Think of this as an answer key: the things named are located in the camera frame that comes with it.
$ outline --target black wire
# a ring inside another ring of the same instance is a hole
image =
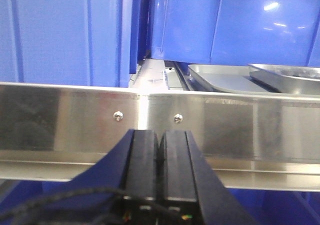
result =
[[[177,222],[184,222],[184,220],[181,218],[181,216],[178,213],[168,210],[166,207],[160,204],[157,204],[154,201],[146,200],[142,197],[128,194],[125,190],[112,188],[112,187],[81,188],[81,189],[76,189],[76,190],[71,190],[66,192],[60,192],[60,193],[48,195],[45,197],[35,198],[32,200],[26,201],[23,204],[18,205],[17,207],[14,207],[0,214],[0,221],[7,220],[11,217],[19,216],[21,214],[29,212],[30,210],[40,208],[45,205],[52,204],[61,200],[65,200],[65,199],[69,199],[69,198],[73,198],[81,195],[90,195],[90,194],[115,194],[115,195],[126,196],[133,201],[137,201],[145,205],[149,205],[156,212],[161,213],[162,215],[172,220],[176,220]]]

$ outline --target blue panel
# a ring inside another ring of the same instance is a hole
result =
[[[87,0],[17,0],[24,81],[90,85]]]
[[[0,16],[1,81],[127,87],[136,69],[140,0],[0,0]]]
[[[319,20],[320,20],[320,12],[318,14],[318,28],[317,28],[317,33],[314,39],[314,44],[313,44],[313,49],[310,54],[310,59],[308,66],[309,67],[320,67],[320,26],[319,26]]]
[[[151,6],[152,58],[319,66],[320,0],[152,0]]]
[[[151,56],[208,63],[220,0],[154,0]]]
[[[90,0],[93,86],[119,86],[122,0]]]
[[[122,0],[122,20],[121,20],[121,49],[120,49],[120,69],[119,86],[127,88],[130,74],[130,50],[131,50],[131,27],[133,0]]]
[[[146,56],[146,51],[147,51],[149,4],[150,4],[150,0],[140,1],[138,61],[141,61]]]
[[[320,0],[222,0],[213,64],[306,66]]]
[[[140,1],[141,0],[132,1],[131,48],[130,48],[130,73],[131,74],[135,74],[137,72]]]
[[[268,191],[262,208],[274,225],[319,225],[320,215],[298,192]]]
[[[0,81],[19,81],[18,62],[12,1],[0,0]]]

